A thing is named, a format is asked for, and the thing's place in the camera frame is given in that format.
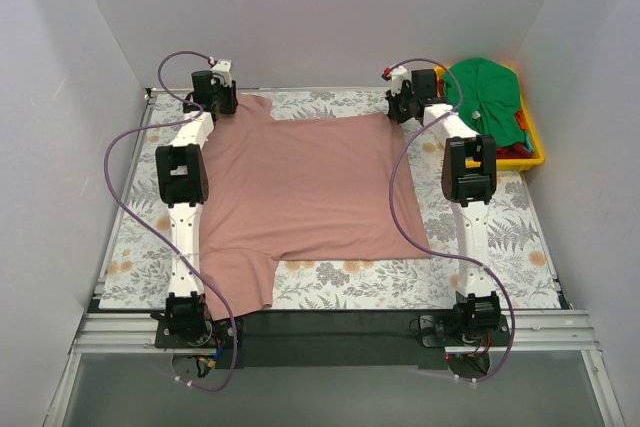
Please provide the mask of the pink t shirt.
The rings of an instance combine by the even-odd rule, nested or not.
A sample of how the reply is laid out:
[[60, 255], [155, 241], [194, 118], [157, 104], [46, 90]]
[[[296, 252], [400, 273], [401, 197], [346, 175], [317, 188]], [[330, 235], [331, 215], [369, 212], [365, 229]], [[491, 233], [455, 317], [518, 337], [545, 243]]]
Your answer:
[[200, 268], [215, 319], [270, 306], [281, 261], [421, 259], [402, 128], [383, 113], [278, 120], [244, 95], [203, 148]]

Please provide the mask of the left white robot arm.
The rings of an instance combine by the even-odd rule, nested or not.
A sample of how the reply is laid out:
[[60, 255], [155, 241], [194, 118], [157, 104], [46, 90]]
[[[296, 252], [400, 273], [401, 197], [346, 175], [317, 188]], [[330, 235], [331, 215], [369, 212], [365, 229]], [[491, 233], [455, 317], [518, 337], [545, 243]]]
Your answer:
[[238, 101], [229, 60], [213, 61], [191, 74], [193, 91], [183, 102], [186, 121], [173, 140], [156, 149], [161, 200], [168, 208], [171, 243], [179, 252], [171, 264], [163, 322], [165, 332], [188, 345], [205, 345], [213, 333], [206, 314], [205, 288], [197, 277], [199, 225], [209, 196], [203, 147], [221, 114], [233, 115]]

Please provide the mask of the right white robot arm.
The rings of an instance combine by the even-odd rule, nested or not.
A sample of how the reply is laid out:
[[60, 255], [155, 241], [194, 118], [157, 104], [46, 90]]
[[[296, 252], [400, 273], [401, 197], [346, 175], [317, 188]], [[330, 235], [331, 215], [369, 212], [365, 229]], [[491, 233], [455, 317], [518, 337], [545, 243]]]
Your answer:
[[497, 186], [495, 140], [467, 126], [454, 107], [437, 96], [434, 70], [388, 67], [382, 78], [391, 83], [385, 94], [388, 117], [398, 124], [419, 121], [444, 146], [441, 188], [455, 221], [458, 252], [439, 256], [459, 262], [459, 279], [451, 313], [431, 324], [426, 344], [458, 340], [472, 347], [471, 356], [479, 356], [489, 350], [501, 320], [500, 300], [486, 270], [489, 203]]

